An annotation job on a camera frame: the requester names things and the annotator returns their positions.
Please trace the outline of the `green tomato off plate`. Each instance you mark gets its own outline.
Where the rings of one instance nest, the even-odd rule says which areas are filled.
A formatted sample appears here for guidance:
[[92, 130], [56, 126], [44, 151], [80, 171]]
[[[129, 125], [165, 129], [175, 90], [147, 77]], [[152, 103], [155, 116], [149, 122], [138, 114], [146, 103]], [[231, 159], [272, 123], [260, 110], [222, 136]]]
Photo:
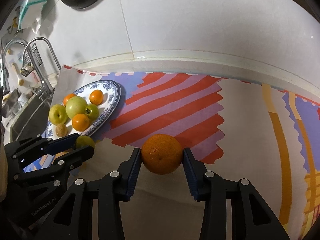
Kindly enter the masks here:
[[95, 148], [95, 142], [94, 140], [86, 135], [81, 135], [76, 139], [75, 142], [76, 148], [82, 148], [85, 146], [91, 146], [93, 148]]

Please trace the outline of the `tissue paper pack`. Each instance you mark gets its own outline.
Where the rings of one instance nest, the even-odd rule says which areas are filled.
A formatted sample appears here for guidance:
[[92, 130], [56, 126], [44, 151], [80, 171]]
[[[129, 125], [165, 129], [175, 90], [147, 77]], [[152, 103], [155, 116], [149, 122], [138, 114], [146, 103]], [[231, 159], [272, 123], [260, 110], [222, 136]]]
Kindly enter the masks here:
[[18, 18], [18, 29], [31, 28], [37, 33], [42, 24], [42, 10], [48, 0], [23, 0]]

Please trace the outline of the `brown kiwi fruit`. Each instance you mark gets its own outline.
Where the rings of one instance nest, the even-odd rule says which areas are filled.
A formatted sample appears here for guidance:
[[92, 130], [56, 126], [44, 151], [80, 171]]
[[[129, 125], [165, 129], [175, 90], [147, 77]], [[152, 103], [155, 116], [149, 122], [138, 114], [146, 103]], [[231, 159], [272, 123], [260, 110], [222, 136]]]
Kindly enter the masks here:
[[68, 128], [65, 124], [58, 124], [55, 128], [55, 133], [58, 137], [65, 137], [68, 133]]

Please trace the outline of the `yellow green pear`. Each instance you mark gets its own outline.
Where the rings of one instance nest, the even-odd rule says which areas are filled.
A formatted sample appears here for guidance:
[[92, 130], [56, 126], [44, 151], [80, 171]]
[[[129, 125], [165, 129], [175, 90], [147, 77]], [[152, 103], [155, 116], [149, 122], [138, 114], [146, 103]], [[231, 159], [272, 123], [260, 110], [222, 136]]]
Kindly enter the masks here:
[[54, 125], [64, 124], [68, 120], [65, 106], [60, 104], [53, 105], [49, 110], [48, 118]]

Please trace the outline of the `pull-down chrome faucet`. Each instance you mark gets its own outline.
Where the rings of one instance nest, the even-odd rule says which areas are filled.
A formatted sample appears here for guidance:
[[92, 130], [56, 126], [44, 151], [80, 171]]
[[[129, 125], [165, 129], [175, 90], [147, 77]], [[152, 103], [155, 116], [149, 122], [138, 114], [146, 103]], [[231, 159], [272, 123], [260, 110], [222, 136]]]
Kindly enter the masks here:
[[3, 88], [4, 95], [11, 92], [9, 82], [10, 73], [13, 73], [16, 76], [18, 87], [24, 85], [23, 77], [17, 68], [17, 60], [15, 60], [13, 56], [10, 56], [10, 54], [12, 54], [12, 46], [17, 44], [25, 48], [27, 42], [23, 38], [15, 37], [1, 50], [1, 87]]

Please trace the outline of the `large green apple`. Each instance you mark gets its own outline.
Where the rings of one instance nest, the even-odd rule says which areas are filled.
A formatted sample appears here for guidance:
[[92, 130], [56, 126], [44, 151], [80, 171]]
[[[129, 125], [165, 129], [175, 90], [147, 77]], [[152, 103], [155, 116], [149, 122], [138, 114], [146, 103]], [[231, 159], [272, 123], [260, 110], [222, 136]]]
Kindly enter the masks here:
[[66, 104], [66, 113], [70, 119], [73, 119], [77, 114], [84, 113], [87, 107], [87, 102], [80, 96], [70, 98]]

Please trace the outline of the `large rough orange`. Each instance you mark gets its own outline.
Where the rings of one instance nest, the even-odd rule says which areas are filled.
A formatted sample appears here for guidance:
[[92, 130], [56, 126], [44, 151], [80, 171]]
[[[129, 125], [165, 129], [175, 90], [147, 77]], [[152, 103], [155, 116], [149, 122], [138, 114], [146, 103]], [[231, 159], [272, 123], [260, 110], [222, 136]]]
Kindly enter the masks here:
[[170, 135], [155, 134], [141, 148], [142, 162], [152, 173], [165, 175], [174, 172], [182, 162], [183, 148]]

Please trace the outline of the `small tangerine far plate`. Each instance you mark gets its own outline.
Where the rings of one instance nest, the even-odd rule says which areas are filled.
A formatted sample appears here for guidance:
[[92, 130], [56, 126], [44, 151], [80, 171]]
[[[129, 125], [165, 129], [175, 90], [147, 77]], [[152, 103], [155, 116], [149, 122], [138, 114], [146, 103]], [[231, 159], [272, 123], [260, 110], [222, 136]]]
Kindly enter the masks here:
[[96, 89], [90, 94], [89, 100], [91, 104], [100, 105], [104, 100], [104, 94], [101, 90]]

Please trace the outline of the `blue white porcelain plate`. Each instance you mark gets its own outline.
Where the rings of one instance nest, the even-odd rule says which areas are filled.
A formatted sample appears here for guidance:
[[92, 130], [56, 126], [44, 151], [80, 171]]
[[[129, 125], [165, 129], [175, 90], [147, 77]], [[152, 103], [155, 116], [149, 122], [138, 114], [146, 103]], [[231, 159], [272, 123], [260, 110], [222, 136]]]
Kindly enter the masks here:
[[52, 105], [43, 136], [59, 139], [72, 133], [91, 136], [115, 111], [121, 87], [112, 80], [86, 84]]

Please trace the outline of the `small tangerine on plate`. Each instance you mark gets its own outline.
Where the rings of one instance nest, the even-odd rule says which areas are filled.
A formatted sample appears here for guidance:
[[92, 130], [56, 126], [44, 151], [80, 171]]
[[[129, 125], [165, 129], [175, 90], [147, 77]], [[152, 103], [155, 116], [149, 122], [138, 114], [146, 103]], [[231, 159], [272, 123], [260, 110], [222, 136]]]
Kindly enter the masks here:
[[74, 94], [74, 93], [71, 93], [71, 94], [68, 94], [67, 96], [65, 96], [64, 99], [63, 99], [63, 105], [66, 106], [67, 102], [69, 101], [69, 99], [71, 99], [71, 98], [73, 98], [75, 96], [76, 96], [76, 94]]

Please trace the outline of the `stainless steel sink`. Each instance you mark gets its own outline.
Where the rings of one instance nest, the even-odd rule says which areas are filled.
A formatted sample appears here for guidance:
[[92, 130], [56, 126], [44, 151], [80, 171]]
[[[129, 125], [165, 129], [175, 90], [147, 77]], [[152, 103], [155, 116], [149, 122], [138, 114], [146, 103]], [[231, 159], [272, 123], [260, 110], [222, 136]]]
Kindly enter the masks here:
[[5, 131], [5, 144], [43, 134], [47, 127], [52, 97], [46, 93], [42, 98], [33, 95], [9, 121]]

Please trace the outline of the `green tomato on plate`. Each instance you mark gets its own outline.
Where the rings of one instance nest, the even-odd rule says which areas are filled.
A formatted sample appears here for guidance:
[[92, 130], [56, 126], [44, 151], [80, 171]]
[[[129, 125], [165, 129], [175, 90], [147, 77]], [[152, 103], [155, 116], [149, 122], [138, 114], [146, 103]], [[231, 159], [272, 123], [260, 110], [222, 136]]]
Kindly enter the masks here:
[[99, 117], [99, 109], [96, 105], [89, 104], [85, 109], [85, 114], [90, 120], [96, 120]]

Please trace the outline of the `smooth orange fruit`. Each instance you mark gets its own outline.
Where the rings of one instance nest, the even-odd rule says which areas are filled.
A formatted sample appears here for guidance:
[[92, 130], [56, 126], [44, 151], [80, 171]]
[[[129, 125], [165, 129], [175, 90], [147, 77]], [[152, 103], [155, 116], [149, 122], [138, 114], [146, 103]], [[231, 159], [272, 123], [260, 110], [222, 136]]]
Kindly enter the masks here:
[[79, 113], [72, 119], [72, 127], [78, 131], [83, 132], [90, 126], [90, 120], [87, 115]]

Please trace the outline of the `curved chrome faucet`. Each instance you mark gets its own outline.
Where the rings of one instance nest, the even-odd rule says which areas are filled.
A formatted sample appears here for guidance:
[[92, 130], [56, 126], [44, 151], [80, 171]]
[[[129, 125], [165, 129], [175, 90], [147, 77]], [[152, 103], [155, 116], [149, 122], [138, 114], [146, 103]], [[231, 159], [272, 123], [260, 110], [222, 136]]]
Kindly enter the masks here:
[[35, 51], [33, 50], [33, 45], [35, 44], [36, 41], [43, 41], [46, 43], [58, 70], [61, 71], [61, 69], [62, 69], [61, 64], [59, 63], [59, 60], [56, 56], [56, 53], [53, 49], [51, 42], [48, 40], [48, 38], [45, 38], [43, 36], [33, 38], [30, 42], [27, 42], [24, 39], [22, 40], [22, 44], [24, 46], [23, 55], [22, 55], [22, 66], [24, 67], [25, 64], [27, 63], [26, 59], [25, 59], [25, 56], [27, 54], [29, 57], [29, 60], [31, 62], [31, 65], [36, 70], [36, 73], [37, 73], [38, 77], [40, 78], [41, 89], [45, 90], [49, 95], [53, 95], [54, 88], [52, 87], [48, 78], [45, 76], [45, 74], [42, 71], [43, 60], [39, 54], [39, 50], [37, 47], [36, 47]]

